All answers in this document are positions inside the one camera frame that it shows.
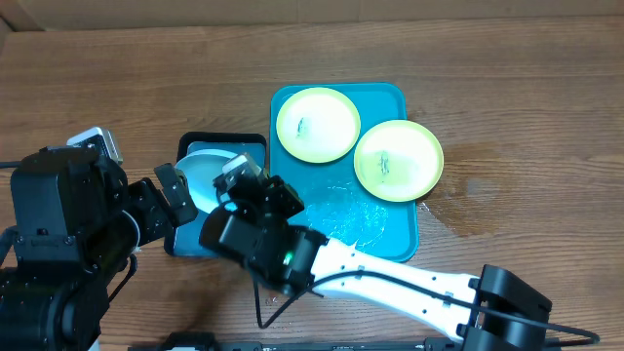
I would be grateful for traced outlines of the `light blue plate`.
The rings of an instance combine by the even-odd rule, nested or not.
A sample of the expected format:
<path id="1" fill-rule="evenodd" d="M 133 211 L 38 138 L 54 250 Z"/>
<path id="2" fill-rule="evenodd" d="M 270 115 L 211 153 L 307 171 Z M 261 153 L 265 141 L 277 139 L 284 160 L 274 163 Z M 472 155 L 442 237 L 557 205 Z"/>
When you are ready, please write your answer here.
<path id="1" fill-rule="evenodd" d="M 198 210 L 209 214 L 217 207 L 214 179 L 235 153 L 218 149 L 202 149 L 188 154 L 175 167 L 184 172 L 188 190 Z"/>

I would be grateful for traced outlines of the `yellow-green plate top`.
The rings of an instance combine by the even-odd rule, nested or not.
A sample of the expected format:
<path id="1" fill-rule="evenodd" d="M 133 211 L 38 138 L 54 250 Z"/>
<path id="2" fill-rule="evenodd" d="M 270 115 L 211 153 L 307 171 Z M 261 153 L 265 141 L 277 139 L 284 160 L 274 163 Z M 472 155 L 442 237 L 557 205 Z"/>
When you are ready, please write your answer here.
<path id="1" fill-rule="evenodd" d="M 331 88 L 306 88 L 280 107 L 275 130 L 282 146 L 307 163 L 333 162 L 346 155 L 361 131 L 354 102 Z"/>

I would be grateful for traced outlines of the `yellow-green plate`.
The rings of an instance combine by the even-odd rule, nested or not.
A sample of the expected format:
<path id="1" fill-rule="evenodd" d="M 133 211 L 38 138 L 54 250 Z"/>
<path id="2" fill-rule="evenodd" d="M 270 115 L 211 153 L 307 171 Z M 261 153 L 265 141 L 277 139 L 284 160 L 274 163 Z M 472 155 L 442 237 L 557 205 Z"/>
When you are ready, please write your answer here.
<path id="1" fill-rule="evenodd" d="M 346 155 L 361 131 L 354 102 L 331 88 L 306 88 L 280 107 L 275 130 L 282 146 L 307 163 L 333 162 Z"/>
<path id="2" fill-rule="evenodd" d="M 424 126 L 391 120 L 368 130 L 354 153 L 355 175 L 373 196 L 408 202 L 429 193 L 444 169 L 444 152 Z"/>

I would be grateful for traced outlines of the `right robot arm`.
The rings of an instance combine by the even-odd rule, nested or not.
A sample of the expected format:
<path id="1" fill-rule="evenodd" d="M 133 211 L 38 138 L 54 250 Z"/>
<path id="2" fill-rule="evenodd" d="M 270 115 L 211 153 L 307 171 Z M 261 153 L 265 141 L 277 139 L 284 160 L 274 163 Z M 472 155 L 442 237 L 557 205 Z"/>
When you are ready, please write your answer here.
<path id="1" fill-rule="evenodd" d="M 296 192 L 250 165 L 214 179 L 226 195 L 208 216 L 200 243 L 248 271 L 256 286 L 291 298 L 306 293 L 360 299 L 440 332 L 464 350 L 540 350 L 551 301 L 503 268 L 481 275 L 418 269 L 362 253 L 289 218 Z"/>

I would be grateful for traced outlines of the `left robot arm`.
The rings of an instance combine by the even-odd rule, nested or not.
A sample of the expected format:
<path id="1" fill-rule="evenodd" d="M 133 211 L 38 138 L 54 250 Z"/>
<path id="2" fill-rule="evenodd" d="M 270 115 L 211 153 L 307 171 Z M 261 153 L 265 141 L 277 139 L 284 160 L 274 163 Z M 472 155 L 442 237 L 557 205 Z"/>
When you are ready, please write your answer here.
<path id="1" fill-rule="evenodd" d="M 117 295 L 132 277 L 136 250 L 198 214 L 182 171 L 171 164 L 129 183 L 111 158 L 88 147 L 44 148 L 11 176 L 16 225 L 1 236 L 14 268 L 1 271 L 4 350 L 88 350 Z"/>

